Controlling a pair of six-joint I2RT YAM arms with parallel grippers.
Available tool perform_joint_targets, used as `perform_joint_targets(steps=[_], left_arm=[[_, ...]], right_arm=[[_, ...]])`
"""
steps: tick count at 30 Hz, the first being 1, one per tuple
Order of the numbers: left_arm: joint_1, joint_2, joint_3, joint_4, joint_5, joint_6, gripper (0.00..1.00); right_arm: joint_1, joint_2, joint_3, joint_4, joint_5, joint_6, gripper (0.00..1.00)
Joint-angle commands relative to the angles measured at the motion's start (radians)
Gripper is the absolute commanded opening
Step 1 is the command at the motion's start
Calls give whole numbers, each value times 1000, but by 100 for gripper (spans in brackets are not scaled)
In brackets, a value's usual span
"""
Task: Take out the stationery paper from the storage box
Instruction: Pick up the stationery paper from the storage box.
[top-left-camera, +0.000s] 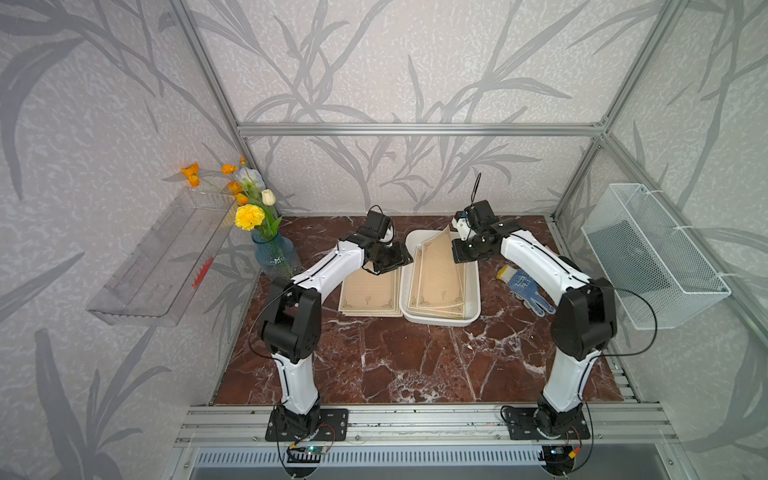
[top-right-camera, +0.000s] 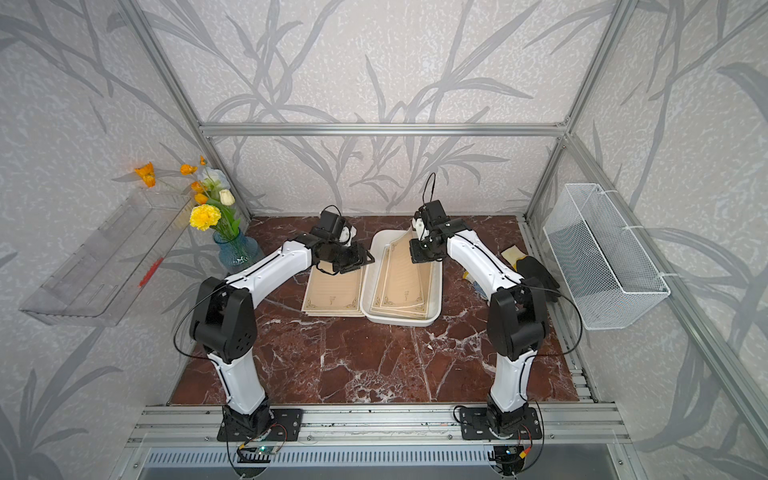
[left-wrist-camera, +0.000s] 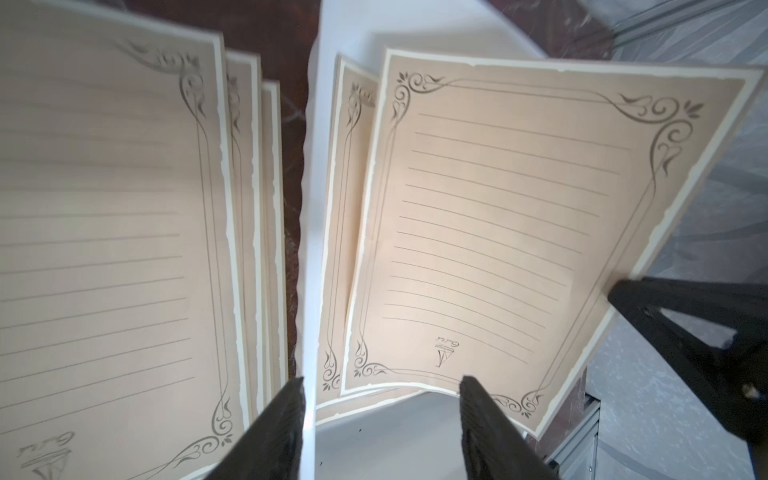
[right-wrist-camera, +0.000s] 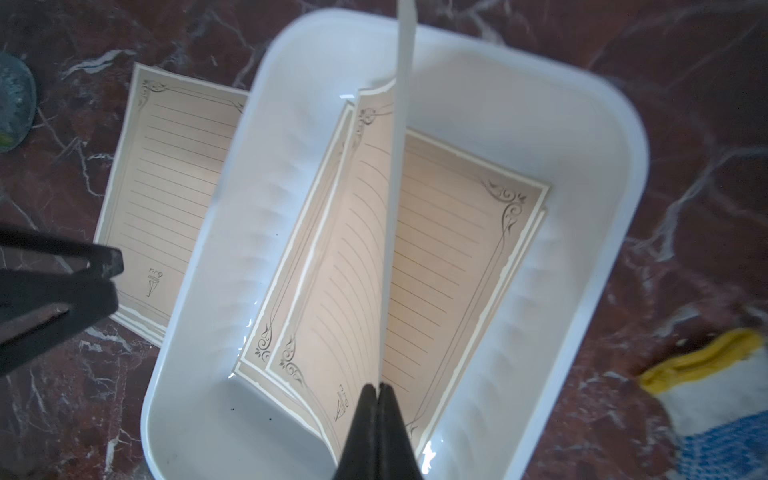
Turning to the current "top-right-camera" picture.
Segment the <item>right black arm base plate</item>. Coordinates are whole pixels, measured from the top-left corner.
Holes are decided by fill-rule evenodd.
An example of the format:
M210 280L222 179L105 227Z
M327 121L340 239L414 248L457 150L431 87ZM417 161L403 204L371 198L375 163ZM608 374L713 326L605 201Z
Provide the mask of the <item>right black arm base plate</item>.
M538 411L528 403L513 412L486 407L456 406L454 421L463 440L541 440L542 423Z

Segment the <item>beige stationery sheet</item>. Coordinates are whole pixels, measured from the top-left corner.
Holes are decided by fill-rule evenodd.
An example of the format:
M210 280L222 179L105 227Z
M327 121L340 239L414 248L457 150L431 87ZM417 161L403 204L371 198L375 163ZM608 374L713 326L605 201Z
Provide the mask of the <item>beige stationery sheet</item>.
M413 238L415 233L409 229L390 244L380 306L385 310L409 311L415 316L424 316L431 281L431 265L414 264L411 261L409 241Z
M363 317L360 308L365 267L344 274L310 269L302 312L320 317Z

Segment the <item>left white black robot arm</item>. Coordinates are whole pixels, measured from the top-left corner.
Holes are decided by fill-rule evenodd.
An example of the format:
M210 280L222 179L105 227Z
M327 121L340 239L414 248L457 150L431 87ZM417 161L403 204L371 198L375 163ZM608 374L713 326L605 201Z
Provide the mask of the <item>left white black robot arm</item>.
M267 398L253 361L255 308L261 301L294 275L322 262L331 265L333 274L346 274L374 261L356 240L342 243L301 234L244 271L201 284L189 335L215 365L231 410L252 415Z

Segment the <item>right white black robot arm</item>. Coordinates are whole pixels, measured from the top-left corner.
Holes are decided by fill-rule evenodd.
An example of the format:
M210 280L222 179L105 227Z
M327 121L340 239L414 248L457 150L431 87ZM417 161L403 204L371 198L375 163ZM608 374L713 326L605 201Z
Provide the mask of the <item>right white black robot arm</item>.
M521 420L528 408L533 357L549 333L546 296L535 278L506 266L459 220L428 228L414 219L410 242L414 263L449 257L474 279L488 300L486 333L496 351L495 379L487 418L497 434Z

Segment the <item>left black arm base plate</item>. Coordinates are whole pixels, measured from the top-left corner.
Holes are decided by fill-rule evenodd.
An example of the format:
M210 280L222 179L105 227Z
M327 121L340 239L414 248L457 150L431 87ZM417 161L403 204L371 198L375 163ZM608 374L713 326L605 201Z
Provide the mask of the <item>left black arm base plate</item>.
M217 440L240 444L246 440L295 442L298 440L303 413L298 408L269 408L245 415L224 406Z

